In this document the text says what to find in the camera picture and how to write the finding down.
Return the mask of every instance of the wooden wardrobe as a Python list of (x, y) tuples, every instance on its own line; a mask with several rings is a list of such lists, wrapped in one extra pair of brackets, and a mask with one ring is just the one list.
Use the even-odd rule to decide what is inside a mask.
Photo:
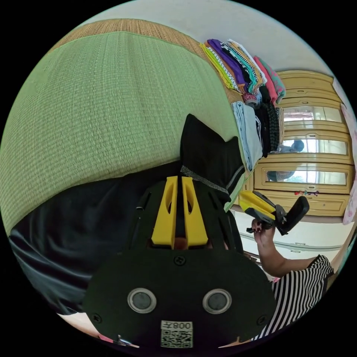
[[(286, 211), (304, 194), (310, 204), (308, 215), (342, 217), (355, 168), (351, 137), (333, 78), (311, 71), (278, 74), (286, 88), (286, 96), (278, 105), (284, 109), (283, 145), (302, 140), (305, 147), (302, 152), (262, 158), (242, 189), (259, 191)], [(270, 181), (271, 171), (291, 176)]]

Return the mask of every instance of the floor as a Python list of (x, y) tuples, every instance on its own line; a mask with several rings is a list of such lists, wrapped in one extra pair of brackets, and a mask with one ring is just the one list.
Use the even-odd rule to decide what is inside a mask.
[(311, 70), (332, 76), (318, 54), (271, 17), (228, 0), (135, 0), (104, 11), (84, 23), (128, 18), (157, 22), (197, 41), (233, 39), (274, 70)]

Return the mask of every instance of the woven mat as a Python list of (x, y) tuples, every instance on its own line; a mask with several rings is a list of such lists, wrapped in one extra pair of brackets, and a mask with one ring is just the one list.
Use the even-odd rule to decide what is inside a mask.
[(238, 135), (219, 76), (192, 51), (127, 32), (57, 46), (21, 88), (1, 141), (7, 234), (69, 187), (177, 160), (188, 113), (226, 141)]
[[(167, 27), (155, 22), (145, 21), (145, 20), (135, 20), (135, 19), (115, 19), (115, 20), (103, 20), (94, 23), (89, 23), (79, 28), (74, 29), (68, 35), (64, 36), (59, 42), (57, 42), (49, 51), (52, 52), (54, 49), (73, 41), (77, 38), (82, 38), (86, 36), (98, 35), (102, 33), (115, 32), (115, 31), (127, 31), (131, 33), (137, 33), (140, 35), (152, 36), (159, 38), (161, 40), (170, 42), (172, 44), (180, 45), (185, 47), (192, 53), (200, 56), (209, 65), (216, 69), (207, 59), (202, 48), (199, 46), (199, 42), (194, 40), (192, 37), (185, 35), (171, 27)], [(231, 89), (228, 89), (224, 84), (223, 80), (219, 77), (224, 91), (226, 92), (227, 98), (230, 103), (243, 101), (242, 96)]]

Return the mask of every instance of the purple cloth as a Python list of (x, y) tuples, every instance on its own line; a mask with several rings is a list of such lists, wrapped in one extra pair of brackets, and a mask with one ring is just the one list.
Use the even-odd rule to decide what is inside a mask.
[(248, 87), (248, 83), (244, 81), (243, 73), (238, 63), (232, 59), (230, 56), (222, 51), (221, 42), (219, 40), (207, 40), (211, 48), (229, 65), (230, 69), (233, 71), (235, 80), (238, 84), (244, 84), (244, 88)]

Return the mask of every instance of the screw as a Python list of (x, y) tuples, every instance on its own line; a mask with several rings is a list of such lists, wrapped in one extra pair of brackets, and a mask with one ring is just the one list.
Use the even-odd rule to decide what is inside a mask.
[(92, 319), (97, 323), (97, 324), (100, 324), (102, 322), (102, 318), (97, 314), (93, 314), (92, 315)]
[(186, 263), (186, 258), (183, 257), (183, 256), (181, 256), (181, 255), (179, 255), (179, 256), (175, 257), (174, 263), (175, 263), (176, 265), (178, 265), (178, 266), (185, 265), (185, 263)]
[(266, 321), (266, 319), (267, 319), (266, 315), (260, 316), (257, 320), (257, 325), (260, 325), (260, 326), (263, 325), (264, 322)]

